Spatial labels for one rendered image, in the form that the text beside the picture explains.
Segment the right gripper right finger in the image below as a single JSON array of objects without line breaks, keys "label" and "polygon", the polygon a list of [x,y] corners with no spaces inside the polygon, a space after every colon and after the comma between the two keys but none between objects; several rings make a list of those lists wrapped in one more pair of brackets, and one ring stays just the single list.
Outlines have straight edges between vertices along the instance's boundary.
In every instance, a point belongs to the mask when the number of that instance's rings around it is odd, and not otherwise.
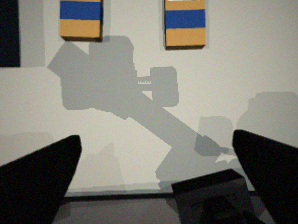
[{"label": "right gripper right finger", "polygon": [[298,224],[298,148],[245,130],[232,147],[275,224]]}]

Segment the orange welding electrode pack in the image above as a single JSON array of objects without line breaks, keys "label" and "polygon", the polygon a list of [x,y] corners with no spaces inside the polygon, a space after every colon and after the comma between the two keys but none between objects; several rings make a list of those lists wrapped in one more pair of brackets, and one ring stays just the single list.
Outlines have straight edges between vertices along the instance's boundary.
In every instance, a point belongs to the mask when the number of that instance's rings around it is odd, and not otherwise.
[{"label": "orange welding electrode pack", "polygon": [[203,49],[205,0],[164,0],[165,50]]}]

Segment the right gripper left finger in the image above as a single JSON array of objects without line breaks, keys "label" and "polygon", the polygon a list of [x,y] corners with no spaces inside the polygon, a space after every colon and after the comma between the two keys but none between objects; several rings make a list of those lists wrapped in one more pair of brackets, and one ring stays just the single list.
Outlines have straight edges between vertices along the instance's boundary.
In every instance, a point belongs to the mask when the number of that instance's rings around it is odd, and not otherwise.
[{"label": "right gripper left finger", "polygon": [[71,135],[0,166],[0,224],[52,224],[81,152]]}]

